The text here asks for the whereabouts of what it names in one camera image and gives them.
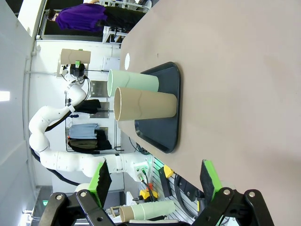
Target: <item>screw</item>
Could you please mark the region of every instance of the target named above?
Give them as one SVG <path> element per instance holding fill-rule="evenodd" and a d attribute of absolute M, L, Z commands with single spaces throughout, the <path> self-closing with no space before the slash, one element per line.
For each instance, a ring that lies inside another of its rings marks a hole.
<path fill-rule="evenodd" d="M 224 191 L 224 194 L 225 194 L 225 195 L 229 195 L 229 194 L 230 194 L 230 191 L 229 191 L 228 189 L 226 189 L 226 190 Z"/>
<path fill-rule="evenodd" d="M 255 193 L 254 193 L 254 192 L 250 192 L 250 193 L 249 193 L 249 196 L 250 196 L 251 198 L 253 198 L 253 197 L 255 197 Z"/>

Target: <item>light blue shirt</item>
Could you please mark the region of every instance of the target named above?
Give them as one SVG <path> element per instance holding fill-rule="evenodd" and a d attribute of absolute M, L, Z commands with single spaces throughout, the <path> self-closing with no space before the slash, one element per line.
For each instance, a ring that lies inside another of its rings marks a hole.
<path fill-rule="evenodd" d="M 99 129 L 96 123 L 73 125 L 69 129 L 69 136 L 73 139 L 96 139 L 96 129 Z"/>

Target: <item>light green paper cup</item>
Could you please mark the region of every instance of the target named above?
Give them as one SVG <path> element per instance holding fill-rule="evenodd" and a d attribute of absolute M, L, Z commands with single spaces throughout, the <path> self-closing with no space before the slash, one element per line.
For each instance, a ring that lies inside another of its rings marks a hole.
<path fill-rule="evenodd" d="M 159 216 L 168 215 L 175 211 L 175 204 L 172 200 L 146 202 L 138 205 L 132 205 L 130 207 L 132 208 L 133 212 L 123 211 L 120 213 L 123 215 L 122 219 L 130 220 L 134 216 L 135 220 L 148 220 Z"/>
<path fill-rule="evenodd" d="M 113 97 L 117 87 L 127 87 L 158 92 L 159 80 L 156 76 L 110 70 L 108 76 L 108 96 Z"/>

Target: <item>paper cup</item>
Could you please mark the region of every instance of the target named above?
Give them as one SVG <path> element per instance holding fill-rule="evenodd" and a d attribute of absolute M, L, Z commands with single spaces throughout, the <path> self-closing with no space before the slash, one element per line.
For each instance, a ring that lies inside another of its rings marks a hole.
<path fill-rule="evenodd" d="M 175 211 L 175 204 L 172 200 L 147 202 L 132 206 L 121 206 L 120 216 L 122 222 L 129 220 L 148 220 L 159 216 L 171 214 Z"/>
<path fill-rule="evenodd" d="M 175 211 L 174 201 L 172 200 L 143 203 L 142 208 L 145 214 L 144 220 L 168 215 Z"/>
<path fill-rule="evenodd" d="M 159 80 L 153 75 L 110 70 L 108 76 L 109 97 L 114 96 L 117 87 L 127 87 L 157 92 L 159 89 Z"/>
<path fill-rule="evenodd" d="M 177 98 L 173 94 L 118 87 L 114 99 L 117 121 L 174 117 Z"/>
<path fill-rule="evenodd" d="M 64 48 L 61 52 L 61 64 L 63 65 L 75 64 L 75 61 L 80 61 L 81 64 L 89 64 L 90 59 L 90 51 Z"/>
<path fill-rule="evenodd" d="M 121 222 L 128 222 L 134 219 L 134 212 L 131 206 L 121 206 L 119 208 Z"/>

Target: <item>person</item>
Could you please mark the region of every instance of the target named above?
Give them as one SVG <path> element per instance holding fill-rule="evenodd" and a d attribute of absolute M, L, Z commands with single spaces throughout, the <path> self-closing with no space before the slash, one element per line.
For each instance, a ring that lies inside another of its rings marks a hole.
<path fill-rule="evenodd" d="M 104 7 L 96 4 L 99 0 L 65 8 L 60 12 L 49 9 L 46 17 L 63 29 L 99 32 L 103 26 L 130 31 L 145 15 L 143 12 L 119 7 Z"/>

